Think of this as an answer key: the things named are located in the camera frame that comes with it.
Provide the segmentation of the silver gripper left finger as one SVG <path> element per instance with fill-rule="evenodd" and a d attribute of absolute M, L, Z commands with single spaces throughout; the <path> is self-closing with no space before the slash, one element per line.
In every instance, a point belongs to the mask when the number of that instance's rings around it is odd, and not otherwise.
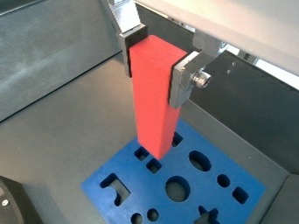
<path fill-rule="evenodd" d="M 147 26 L 142 23 L 135 0 L 102 0 L 110 20 L 116 29 L 123 50 L 126 75 L 132 77 L 130 47 L 147 37 Z"/>

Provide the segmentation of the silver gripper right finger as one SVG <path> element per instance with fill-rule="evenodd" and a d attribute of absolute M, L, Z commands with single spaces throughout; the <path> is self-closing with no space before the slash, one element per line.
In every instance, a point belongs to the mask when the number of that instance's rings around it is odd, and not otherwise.
<path fill-rule="evenodd" d="M 190 52 L 172 66 L 168 102 L 175 109 L 190 99 L 194 87 L 207 87 L 211 75 L 204 68 L 227 49 L 226 42 L 199 30 L 194 33 L 192 45 L 195 51 Z"/>

